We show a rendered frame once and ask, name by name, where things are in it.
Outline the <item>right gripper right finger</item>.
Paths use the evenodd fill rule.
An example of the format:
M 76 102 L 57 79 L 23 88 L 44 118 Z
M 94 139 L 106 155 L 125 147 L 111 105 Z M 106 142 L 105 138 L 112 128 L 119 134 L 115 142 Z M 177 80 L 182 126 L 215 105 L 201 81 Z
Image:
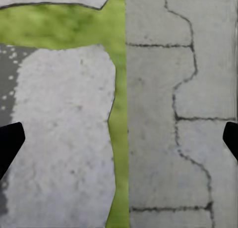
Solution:
M 223 140 L 238 161 L 238 123 L 227 122 Z

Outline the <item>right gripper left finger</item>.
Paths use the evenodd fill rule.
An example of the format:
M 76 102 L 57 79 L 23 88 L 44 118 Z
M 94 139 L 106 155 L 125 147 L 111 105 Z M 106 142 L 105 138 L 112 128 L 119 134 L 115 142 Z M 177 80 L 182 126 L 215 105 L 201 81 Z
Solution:
M 21 122 L 0 127 L 0 180 L 25 141 Z

